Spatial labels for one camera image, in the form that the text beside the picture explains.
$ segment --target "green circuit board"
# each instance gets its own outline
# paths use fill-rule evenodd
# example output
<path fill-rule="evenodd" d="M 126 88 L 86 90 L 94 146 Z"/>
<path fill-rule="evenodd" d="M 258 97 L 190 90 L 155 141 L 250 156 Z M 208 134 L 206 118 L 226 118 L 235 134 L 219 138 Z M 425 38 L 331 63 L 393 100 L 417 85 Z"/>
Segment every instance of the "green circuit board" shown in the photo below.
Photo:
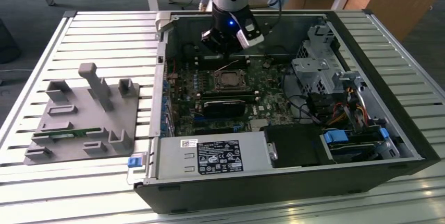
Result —
<path fill-rule="evenodd" d="M 242 77 L 242 79 L 239 78 L 243 80 L 242 87 L 230 87 L 220 83 L 219 88 L 216 86 L 219 83 L 218 72 L 214 70 L 199 71 L 191 68 L 191 65 L 184 65 L 178 75 L 179 79 L 175 84 L 171 84 L 174 88 L 175 136 L 251 132 L 253 128 L 257 129 L 255 126 L 251 126 L 251 122 L 258 119 L 267 125 L 295 122 L 279 85 L 285 65 L 267 65 L 265 68 L 263 65 L 267 61 L 270 59 L 266 57 L 257 57 L 250 59 L 250 65 L 246 69 L 231 70 L 230 67 L 225 69 L 225 73 L 234 72 L 237 74 L 234 77 Z M 199 108 L 202 100 L 196 98 L 196 94 L 219 92 L 223 95 L 225 91 L 230 92 L 233 89 L 257 91 L 258 100 L 246 104 L 245 114 L 241 117 L 206 118 Z"/>

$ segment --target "cpu socket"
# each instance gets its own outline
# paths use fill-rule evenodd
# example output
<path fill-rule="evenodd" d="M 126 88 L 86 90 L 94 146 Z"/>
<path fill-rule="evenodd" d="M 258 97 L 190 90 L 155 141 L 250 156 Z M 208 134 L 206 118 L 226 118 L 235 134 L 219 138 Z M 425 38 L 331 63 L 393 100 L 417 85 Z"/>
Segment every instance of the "cpu socket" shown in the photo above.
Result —
<path fill-rule="evenodd" d="M 242 70 L 222 70 L 214 73 L 216 90 L 245 90 L 247 88 Z"/>

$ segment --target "motherboard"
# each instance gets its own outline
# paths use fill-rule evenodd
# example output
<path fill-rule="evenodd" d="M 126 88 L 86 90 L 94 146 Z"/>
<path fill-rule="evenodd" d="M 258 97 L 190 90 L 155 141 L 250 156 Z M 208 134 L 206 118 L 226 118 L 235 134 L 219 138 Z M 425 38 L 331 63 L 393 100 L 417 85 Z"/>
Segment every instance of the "motherboard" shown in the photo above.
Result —
<path fill-rule="evenodd" d="M 270 56 L 175 60 L 168 75 L 175 136 L 253 132 L 295 122 L 281 88 L 286 65 Z"/>

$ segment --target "table leg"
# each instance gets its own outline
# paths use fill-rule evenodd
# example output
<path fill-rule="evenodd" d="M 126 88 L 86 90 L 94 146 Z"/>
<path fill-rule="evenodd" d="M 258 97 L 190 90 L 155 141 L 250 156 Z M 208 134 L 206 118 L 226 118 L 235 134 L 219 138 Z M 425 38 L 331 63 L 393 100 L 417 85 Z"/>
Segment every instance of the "table leg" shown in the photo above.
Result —
<path fill-rule="evenodd" d="M 47 1 L 48 6 L 55 6 L 56 5 L 55 0 L 45 0 L 45 1 Z"/>
<path fill-rule="evenodd" d="M 347 0 L 334 0 L 331 9 L 343 9 Z"/>
<path fill-rule="evenodd" d="M 159 10 L 158 0 L 148 0 L 148 8 L 154 11 Z"/>

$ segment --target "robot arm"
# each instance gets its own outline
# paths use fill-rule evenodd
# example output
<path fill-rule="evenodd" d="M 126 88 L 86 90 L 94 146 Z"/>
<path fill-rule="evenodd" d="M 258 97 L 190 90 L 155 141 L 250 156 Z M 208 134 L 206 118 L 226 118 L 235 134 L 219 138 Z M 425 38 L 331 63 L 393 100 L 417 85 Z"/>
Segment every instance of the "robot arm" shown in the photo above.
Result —
<path fill-rule="evenodd" d="M 202 42 L 212 52 L 229 57 L 261 43 L 265 36 L 249 0 L 212 0 L 212 3 L 212 27 L 202 33 Z"/>

